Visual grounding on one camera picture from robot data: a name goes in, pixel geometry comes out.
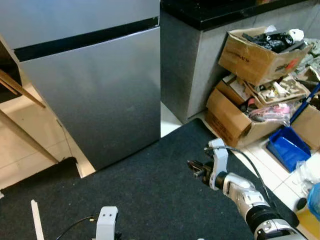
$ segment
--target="refrigerator door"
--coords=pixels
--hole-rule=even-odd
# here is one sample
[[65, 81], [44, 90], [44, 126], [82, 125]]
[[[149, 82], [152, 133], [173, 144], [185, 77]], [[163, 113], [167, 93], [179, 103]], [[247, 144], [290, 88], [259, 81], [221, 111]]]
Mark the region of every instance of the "refrigerator door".
[[94, 168], [160, 138], [160, 28], [20, 63]]
[[0, 33], [11, 49], [159, 16], [159, 0], [3, 0]]

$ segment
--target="black cable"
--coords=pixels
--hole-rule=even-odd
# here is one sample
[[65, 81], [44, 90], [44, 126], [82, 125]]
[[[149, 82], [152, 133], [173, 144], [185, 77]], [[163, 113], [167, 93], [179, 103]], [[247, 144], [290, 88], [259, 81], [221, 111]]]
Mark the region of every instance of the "black cable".
[[259, 171], [257, 170], [255, 164], [251, 161], [251, 159], [241, 150], [235, 148], [235, 147], [232, 147], [232, 146], [214, 146], [214, 147], [207, 147], [204, 149], [204, 151], [206, 152], [207, 150], [213, 150], [213, 149], [229, 149], [229, 150], [232, 150], [232, 151], [235, 151], [235, 152], [238, 152], [240, 154], [242, 154], [246, 159], [247, 161], [251, 164], [251, 166], [253, 167], [253, 170], [255, 171], [258, 179], [260, 180], [261, 182], [261, 185], [262, 185], [262, 188], [263, 188], [263, 191], [264, 191], [264, 195], [267, 199], [267, 201], [269, 202], [269, 204], [271, 205], [272, 208], [274, 208], [275, 210], [277, 209], [277, 206], [275, 204], [275, 202], [273, 200], [271, 200], [270, 196], [269, 196], [269, 193], [268, 193], [268, 190], [267, 190], [267, 187], [265, 185], [265, 182], [263, 181], [262, 177], [260, 176], [259, 174]]
[[81, 218], [80, 220], [76, 221], [74, 224], [72, 224], [71, 226], [69, 226], [66, 230], [64, 230], [55, 240], [59, 240], [63, 235], [65, 235], [71, 228], [73, 228], [75, 225], [77, 225], [78, 223], [81, 223], [83, 222], [84, 220], [87, 220], [87, 219], [92, 219], [92, 220], [95, 220], [94, 219], [94, 216], [86, 216], [84, 218]]

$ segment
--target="dark gray rug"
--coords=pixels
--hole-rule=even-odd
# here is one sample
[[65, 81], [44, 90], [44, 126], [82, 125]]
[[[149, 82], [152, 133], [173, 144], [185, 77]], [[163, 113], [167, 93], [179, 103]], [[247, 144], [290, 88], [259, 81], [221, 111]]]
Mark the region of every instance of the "dark gray rug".
[[[209, 160], [203, 148], [213, 138], [196, 119], [84, 179], [79, 178], [73, 159], [64, 160], [2, 190], [0, 239], [36, 239], [32, 199], [38, 202], [45, 240], [55, 240], [72, 223], [99, 213], [103, 206], [119, 208], [116, 231], [122, 233], [122, 240], [253, 239], [236, 205], [195, 180], [187, 166], [187, 160]], [[228, 170], [262, 190], [258, 179], [232, 153]], [[293, 213], [272, 193], [271, 197], [292, 223]], [[61, 239], [88, 240], [95, 235], [96, 223], [85, 221]]]

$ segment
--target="robotic arm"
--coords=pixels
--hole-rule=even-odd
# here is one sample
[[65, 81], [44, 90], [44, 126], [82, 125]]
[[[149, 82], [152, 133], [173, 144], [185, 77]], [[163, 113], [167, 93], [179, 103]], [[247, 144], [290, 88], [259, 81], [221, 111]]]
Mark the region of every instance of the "robotic arm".
[[213, 150], [214, 163], [188, 161], [188, 166], [194, 171], [195, 178], [202, 177], [203, 183], [215, 191], [221, 190], [236, 204], [255, 240], [305, 240], [270, 207], [252, 182], [227, 172], [228, 152], [225, 148], [216, 149], [225, 146], [221, 138], [210, 141], [208, 146]]

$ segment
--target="refrigerator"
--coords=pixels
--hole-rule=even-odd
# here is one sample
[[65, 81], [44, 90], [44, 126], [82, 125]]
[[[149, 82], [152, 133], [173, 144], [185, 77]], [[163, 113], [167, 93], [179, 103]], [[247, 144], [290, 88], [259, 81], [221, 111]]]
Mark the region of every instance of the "refrigerator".
[[5, 0], [0, 35], [98, 170], [160, 138], [158, 0]]

